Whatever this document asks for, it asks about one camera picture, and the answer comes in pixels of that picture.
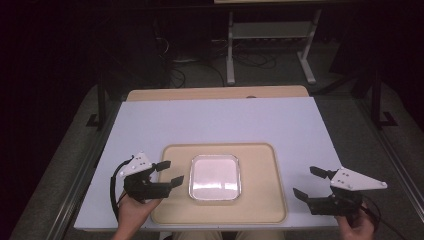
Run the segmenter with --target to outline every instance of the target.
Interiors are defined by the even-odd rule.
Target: white table
[[[74,227],[87,231],[117,228],[109,200],[109,180],[121,162],[140,150],[152,162],[159,162],[164,148],[171,144],[251,142],[269,143],[275,150],[288,208],[285,221],[264,225],[165,226],[148,219],[142,229],[288,230],[336,226],[331,216],[312,216],[292,190],[296,187],[310,197],[329,195],[329,180],[313,176],[309,167],[340,167],[315,101],[311,97],[277,97],[123,103]],[[117,179],[118,196],[122,187],[123,180]]]

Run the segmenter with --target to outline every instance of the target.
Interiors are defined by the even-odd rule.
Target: black cable
[[[210,64],[202,63],[200,61],[196,61],[196,62],[180,63],[179,65],[180,66],[175,66],[175,67],[178,68],[178,67],[184,67],[184,66],[188,66],[188,65],[200,65],[200,66],[208,67],[208,68],[210,68],[210,69],[212,69],[212,70],[214,70],[215,72],[218,73],[219,78],[221,79],[222,86],[225,87],[225,79],[222,76],[221,72],[218,69],[216,69],[215,67],[211,66]]]
[[[380,223],[380,222],[382,222],[384,225],[386,225],[390,230],[392,230],[393,232],[395,232],[401,239],[403,239],[403,240],[408,240],[399,230],[397,230],[393,225],[391,225],[390,223],[388,223],[386,220],[384,220],[382,217],[381,217],[381,212],[380,212],[380,208],[377,206],[377,204],[370,198],[370,197],[368,197],[368,196],[365,196],[365,195],[362,195],[363,197],[365,197],[367,200],[369,200],[375,207],[376,207],[376,209],[377,209],[377,211],[378,211],[378,218],[377,218],[377,216],[376,216],[376,214],[375,213],[373,213],[369,208],[365,208],[365,207],[363,207],[363,206],[361,206],[361,209],[362,209],[362,211],[364,211],[368,216],[370,216],[371,218],[373,218],[373,219],[376,219],[378,222],[377,222],[377,228],[378,228],[378,224]]]
[[[115,195],[115,186],[116,186],[116,175],[118,174],[119,170],[124,166],[127,165],[129,162],[131,162],[131,160],[134,158],[134,156],[132,156],[131,159],[124,161],[123,163],[119,164],[119,166],[116,168],[115,172],[113,173],[112,177],[110,178],[110,188],[109,188],[109,196],[110,196],[110,203],[112,205],[112,210],[113,213],[115,214],[116,220],[118,220],[118,216],[119,216],[119,208],[118,208],[118,203],[119,201],[122,200],[122,198],[125,196],[122,195],[119,198],[118,203],[116,202],[116,195]]]

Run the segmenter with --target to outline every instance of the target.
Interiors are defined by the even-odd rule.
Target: white plastic container
[[[197,201],[232,201],[241,194],[239,161],[233,155],[198,155],[192,160],[190,197]]]

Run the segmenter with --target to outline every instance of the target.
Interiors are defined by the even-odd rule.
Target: table leg
[[[297,53],[303,72],[305,73],[306,80],[308,81],[309,84],[316,83],[314,74],[312,73],[312,70],[311,70],[311,67],[309,66],[307,58],[308,58],[309,50],[311,48],[312,41],[314,40],[315,31],[318,27],[318,21],[319,21],[320,15],[321,15],[321,9],[316,10],[314,19],[308,31],[308,36],[306,38],[306,45],[302,52]]]

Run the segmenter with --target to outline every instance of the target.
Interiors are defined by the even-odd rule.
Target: human hand
[[[119,202],[118,230],[112,239],[131,239],[161,201],[162,199],[153,199],[143,204],[125,195]]]
[[[374,224],[370,216],[362,209],[353,221],[352,226],[349,225],[346,217],[336,216],[337,223],[340,228],[340,237],[342,240],[373,240]]]

